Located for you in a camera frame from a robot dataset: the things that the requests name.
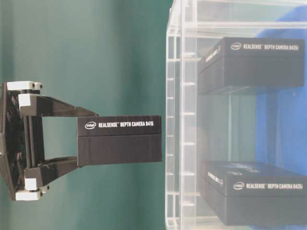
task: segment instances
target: blue cloth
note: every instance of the blue cloth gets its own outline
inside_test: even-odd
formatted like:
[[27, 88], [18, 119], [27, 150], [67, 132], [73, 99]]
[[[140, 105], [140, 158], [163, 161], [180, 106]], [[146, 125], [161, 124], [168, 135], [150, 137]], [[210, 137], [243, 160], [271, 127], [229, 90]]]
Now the blue cloth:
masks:
[[[306, 22], [307, 6], [295, 8], [278, 21]], [[261, 32], [258, 37], [299, 38], [305, 39], [306, 43], [307, 30], [267, 29]], [[257, 96], [256, 160], [307, 175], [306, 73], [304, 87], [278, 90], [274, 93]], [[256, 229], [307, 230], [307, 226]]]

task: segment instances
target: transparent plastic container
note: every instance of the transparent plastic container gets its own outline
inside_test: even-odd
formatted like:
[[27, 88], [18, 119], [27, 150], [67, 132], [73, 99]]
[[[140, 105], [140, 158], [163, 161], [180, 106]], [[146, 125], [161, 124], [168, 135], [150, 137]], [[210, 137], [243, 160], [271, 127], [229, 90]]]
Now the transparent plastic container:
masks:
[[[199, 162], [204, 159], [260, 161], [307, 174], [303, 154], [307, 86], [260, 95], [198, 94], [199, 61], [223, 37], [306, 39], [306, 4], [306, 0], [174, 0], [166, 35], [168, 230], [255, 228], [226, 226], [201, 197]], [[271, 109], [263, 115], [264, 108]]]

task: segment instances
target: green backdrop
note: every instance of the green backdrop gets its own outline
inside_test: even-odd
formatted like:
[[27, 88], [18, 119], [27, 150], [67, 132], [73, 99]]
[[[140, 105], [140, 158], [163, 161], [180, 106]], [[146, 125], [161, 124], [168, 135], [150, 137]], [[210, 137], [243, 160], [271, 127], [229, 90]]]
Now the green backdrop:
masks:
[[[1, 81], [100, 115], [163, 115], [171, 0], [0, 0]], [[46, 157], [76, 155], [76, 119], [44, 118]], [[91, 166], [39, 201], [12, 202], [0, 180], [0, 229], [161, 230], [165, 164]]]

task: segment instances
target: white block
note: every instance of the white block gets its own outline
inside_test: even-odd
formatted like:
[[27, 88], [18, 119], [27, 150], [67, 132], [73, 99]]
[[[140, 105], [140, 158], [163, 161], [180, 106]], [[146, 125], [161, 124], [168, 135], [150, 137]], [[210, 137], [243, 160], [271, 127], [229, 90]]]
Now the white block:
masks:
[[24, 188], [28, 191], [37, 190], [36, 178], [25, 178], [24, 179]]
[[30, 201], [30, 200], [39, 200], [41, 197], [41, 191], [30, 192], [27, 190], [18, 191], [16, 194], [16, 200]]
[[31, 105], [31, 95], [30, 93], [22, 93], [18, 95], [19, 108], [22, 106]]
[[8, 91], [34, 90], [33, 81], [12, 81], [7, 83]]

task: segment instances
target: printed label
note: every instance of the printed label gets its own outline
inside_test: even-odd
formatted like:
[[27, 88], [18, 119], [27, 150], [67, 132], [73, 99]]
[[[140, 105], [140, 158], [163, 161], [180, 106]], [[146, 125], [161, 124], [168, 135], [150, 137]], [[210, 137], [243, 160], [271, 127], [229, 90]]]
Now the printed label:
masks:
[[217, 182], [221, 187], [224, 185], [224, 181], [222, 179], [219, 179], [215, 175], [213, 175], [211, 172], [208, 171], [208, 176], [213, 179], [215, 182]]
[[298, 51], [298, 45], [286, 45], [286, 44], [241, 44], [240, 42], [235, 42], [231, 44], [230, 48], [232, 50], [243, 49], [253, 49], [253, 50], [293, 50]]
[[244, 188], [244, 183], [243, 182], [237, 182], [237, 183], [235, 183], [234, 184], [234, 189], [235, 190], [241, 190], [241, 189], [243, 189]]
[[[96, 122], [91, 121], [85, 124], [86, 129], [94, 129], [97, 126]], [[127, 122], [101, 122], [98, 123], [99, 128], [117, 128], [117, 127], [152, 127], [153, 121], [127, 121]]]
[[86, 129], [94, 129], [96, 127], [96, 122], [95, 121], [90, 121], [88, 123], [85, 124], [85, 128]]

